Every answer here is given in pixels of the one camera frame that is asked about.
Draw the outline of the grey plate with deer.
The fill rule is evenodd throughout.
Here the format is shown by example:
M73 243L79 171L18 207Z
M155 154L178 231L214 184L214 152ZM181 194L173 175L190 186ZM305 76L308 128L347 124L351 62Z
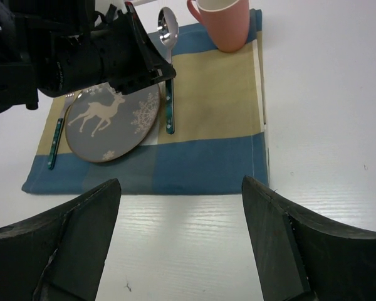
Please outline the grey plate with deer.
M88 162L117 159L145 139L159 107L158 85L128 95L117 93L107 83L82 90L66 115L68 147Z

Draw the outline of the fork with green handle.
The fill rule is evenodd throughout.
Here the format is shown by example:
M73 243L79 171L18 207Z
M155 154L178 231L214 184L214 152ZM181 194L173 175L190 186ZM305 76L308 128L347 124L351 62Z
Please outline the fork with green handle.
M54 131L54 134L53 134L53 139L52 139L52 142L51 142L51 148L50 148L50 153L49 153L49 158L48 158L48 169L49 170L53 170L54 167L55 167L56 156L57 156L58 148L59 148L59 144L60 144L61 134L62 134L62 130L63 130L63 124L64 124L64 120L65 120L65 115L66 115L66 112L68 110L68 107L74 101L74 96L75 96L74 92L68 93L68 94L65 95L65 102L64 102L63 108L61 110L60 117L58 118L58 120L56 122L56 127L55 127L55 131Z

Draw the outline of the spoon with green handle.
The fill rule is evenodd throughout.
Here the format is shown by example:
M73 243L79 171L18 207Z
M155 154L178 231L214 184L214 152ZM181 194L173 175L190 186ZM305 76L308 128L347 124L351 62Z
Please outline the spoon with green handle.
M172 64L172 50L179 37L179 25L174 12L169 7L159 11L157 30L161 43L165 46L165 59ZM174 80L165 81L165 129L169 135L175 132L174 118Z

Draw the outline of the pink ceramic mug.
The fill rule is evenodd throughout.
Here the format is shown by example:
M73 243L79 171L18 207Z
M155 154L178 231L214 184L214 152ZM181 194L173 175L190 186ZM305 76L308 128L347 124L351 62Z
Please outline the pink ceramic mug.
M187 0L186 5L220 51L233 53L246 44L250 25L248 0Z

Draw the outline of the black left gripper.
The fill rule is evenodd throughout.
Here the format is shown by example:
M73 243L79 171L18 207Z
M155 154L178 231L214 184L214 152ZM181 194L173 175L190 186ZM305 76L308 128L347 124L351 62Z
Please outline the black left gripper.
M175 78L130 1L0 1L0 113L101 83L131 94Z

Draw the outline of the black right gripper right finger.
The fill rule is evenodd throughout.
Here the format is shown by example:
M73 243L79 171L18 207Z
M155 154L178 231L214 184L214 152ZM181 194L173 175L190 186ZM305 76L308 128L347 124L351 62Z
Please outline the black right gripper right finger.
M376 232L322 216L246 176L243 208L265 300L376 300Z

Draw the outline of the blue beige checked cloth placemat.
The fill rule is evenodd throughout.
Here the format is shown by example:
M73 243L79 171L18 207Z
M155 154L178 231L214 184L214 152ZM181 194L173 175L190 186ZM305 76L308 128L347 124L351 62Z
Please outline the blue beige checked cloth placemat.
M268 183L261 100L262 12L250 11L248 42L222 53L198 23L180 28L174 50L177 77L175 132L165 130L165 109L145 139L108 162L72 153L65 125L53 170L50 143L65 99L53 100L22 190L29 194L81 194L116 178L124 194L238 194L246 175Z

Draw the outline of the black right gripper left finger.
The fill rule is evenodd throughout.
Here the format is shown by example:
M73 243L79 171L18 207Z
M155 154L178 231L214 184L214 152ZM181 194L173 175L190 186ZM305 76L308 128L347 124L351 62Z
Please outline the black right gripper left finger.
M120 205L106 181L0 228L0 300L95 300Z

